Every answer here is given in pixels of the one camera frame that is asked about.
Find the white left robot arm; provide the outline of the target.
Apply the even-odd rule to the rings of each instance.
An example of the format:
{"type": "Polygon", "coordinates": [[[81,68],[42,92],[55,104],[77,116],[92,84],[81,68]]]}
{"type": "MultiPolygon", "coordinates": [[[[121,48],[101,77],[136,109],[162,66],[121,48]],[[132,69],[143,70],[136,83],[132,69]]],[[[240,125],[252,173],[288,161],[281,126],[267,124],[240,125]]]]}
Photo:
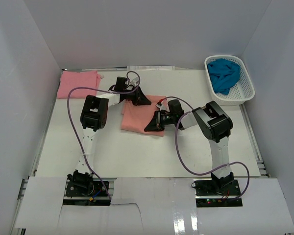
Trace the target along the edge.
{"type": "Polygon", "coordinates": [[[69,121],[80,145],[82,156],[79,158],[74,173],[68,175],[70,182],[79,188],[80,191],[90,190],[93,184],[94,172],[93,161],[97,143],[97,132],[105,127],[107,122],[108,108],[117,105],[124,100],[129,100],[135,106],[151,105],[151,101],[144,95],[140,88],[141,78],[136,72],[135,78],[118,77],[116,84],[109,90],[77,87],[72,89],[67,97],[67,112],[69,121]],[[77,90],[90,90],[100,92],[99,95],[87,95],[80,115],[83,137],[80,138],[75,128],[71,111],[70,98],[77,90]]]}

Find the folded pink t shirt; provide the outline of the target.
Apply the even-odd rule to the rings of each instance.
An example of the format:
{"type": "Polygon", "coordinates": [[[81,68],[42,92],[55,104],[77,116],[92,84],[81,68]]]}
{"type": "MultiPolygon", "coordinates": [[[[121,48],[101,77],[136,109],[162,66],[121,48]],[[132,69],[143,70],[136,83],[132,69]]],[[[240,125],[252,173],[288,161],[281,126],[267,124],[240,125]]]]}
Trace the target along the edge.
{"type": "Polygon", "coordinates": [[[96,70],[86,72],[63,71],[57,99],[66,99],[69,92],[76,87],[89,87],[98,89],[101,76],[96,70]]]}

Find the white plastic basket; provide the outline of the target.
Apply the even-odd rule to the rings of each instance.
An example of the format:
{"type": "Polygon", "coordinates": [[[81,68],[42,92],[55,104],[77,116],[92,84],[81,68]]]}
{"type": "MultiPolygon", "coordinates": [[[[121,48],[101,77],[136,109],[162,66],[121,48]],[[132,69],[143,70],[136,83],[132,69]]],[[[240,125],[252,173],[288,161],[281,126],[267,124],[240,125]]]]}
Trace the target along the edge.
{"type": "Polygon", "coordinates": [[[254,87],[252,85],[247,69],[240,58],[236,56],[232,56],[232,55],[213,55],[205,59],[204,66],[206,70],[206,77],[207,77],[207,83],[209,87],[210,96],[219,105],[225,105],[225,106],[241,105],[244,102],[251,100],[254,97],[255,95],[254,87]],[[210,75],[208,72],[208,64],[217,59],[225,59],[225,60],[234,62],[240,66],[239,81],[232,88],[230,88],[228,95],[215,93],[213,91],[213,86],[212,86],[210,75]]]}

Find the blue t shirt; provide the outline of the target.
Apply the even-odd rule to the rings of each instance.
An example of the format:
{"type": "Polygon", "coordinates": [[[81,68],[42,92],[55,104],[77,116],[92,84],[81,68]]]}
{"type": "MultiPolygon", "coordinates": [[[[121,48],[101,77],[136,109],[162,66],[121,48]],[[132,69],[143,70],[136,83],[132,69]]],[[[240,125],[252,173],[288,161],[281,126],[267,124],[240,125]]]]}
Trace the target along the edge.
{"type": "Polygon", "coordinates": [[[229,95],[230,89],[240,80],[241,67],[233,61],[217,59],[208,63],[207,69],[215,93],[229,95]]]}

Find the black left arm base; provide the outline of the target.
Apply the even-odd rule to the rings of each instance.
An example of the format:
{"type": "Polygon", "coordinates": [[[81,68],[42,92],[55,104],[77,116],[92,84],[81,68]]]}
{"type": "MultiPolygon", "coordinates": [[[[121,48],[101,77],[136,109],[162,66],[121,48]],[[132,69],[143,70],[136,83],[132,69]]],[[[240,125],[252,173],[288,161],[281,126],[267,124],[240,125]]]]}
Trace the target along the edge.
{"type": "Polygon", "coordinates": [[[109,206],[111,200],[100,181],[90,183],[88,189],[67,182],[63,205],[67,206],[109,206]]]}

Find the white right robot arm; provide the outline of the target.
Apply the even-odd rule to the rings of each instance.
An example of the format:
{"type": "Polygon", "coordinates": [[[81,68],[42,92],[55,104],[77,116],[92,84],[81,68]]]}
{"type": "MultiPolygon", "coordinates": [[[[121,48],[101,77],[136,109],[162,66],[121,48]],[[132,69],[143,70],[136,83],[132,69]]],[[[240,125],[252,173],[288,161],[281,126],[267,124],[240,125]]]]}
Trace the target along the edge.
{"type": "Polygon", "coordinates": [[[157,110],[145,132],[160,132],[165,126],[174,125],[176,130],[186,130],[199,126],[204,137],[209,141],[212,157],[212,185],[217,192],[222,192],[225,187],[234,181],[234,174],[229,165],[228,142],[233,128],[231,118],[214,101],[207,103],[185,113],[179,99],[168,102],[168,109],[163,105],[163,100],[156,104],[157,110]]]}

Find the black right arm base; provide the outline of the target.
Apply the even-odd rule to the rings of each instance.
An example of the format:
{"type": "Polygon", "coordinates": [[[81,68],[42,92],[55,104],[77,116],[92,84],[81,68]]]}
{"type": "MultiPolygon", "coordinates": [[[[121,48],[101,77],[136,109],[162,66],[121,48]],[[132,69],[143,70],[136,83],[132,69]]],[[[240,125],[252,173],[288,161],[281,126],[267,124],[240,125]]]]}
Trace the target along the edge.
{"type": "Polygon", "coordinates": [[[237,180],[234,180],[225,188],[217,189],[212,180],[196,180],[191,184],[195,190],[197,208],[226,208],[242,207],[242,199],[237,180]]]}

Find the salmon orange t shirt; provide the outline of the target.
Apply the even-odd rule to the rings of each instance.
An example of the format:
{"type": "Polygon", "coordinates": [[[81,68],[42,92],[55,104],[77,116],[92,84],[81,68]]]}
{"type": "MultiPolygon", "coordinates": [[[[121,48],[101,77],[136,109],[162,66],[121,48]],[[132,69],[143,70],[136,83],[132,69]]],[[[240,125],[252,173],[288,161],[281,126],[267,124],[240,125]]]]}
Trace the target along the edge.
{"type": "Polygon", "coordinates": [[[147,98],[151,101],[151,105],[134,106],[131,101],[125,101],[122,110],[122,130],[147,135],[144,128],[149,124],[157,110],[156,103],[165,96],[147,95],[147,98]]]}

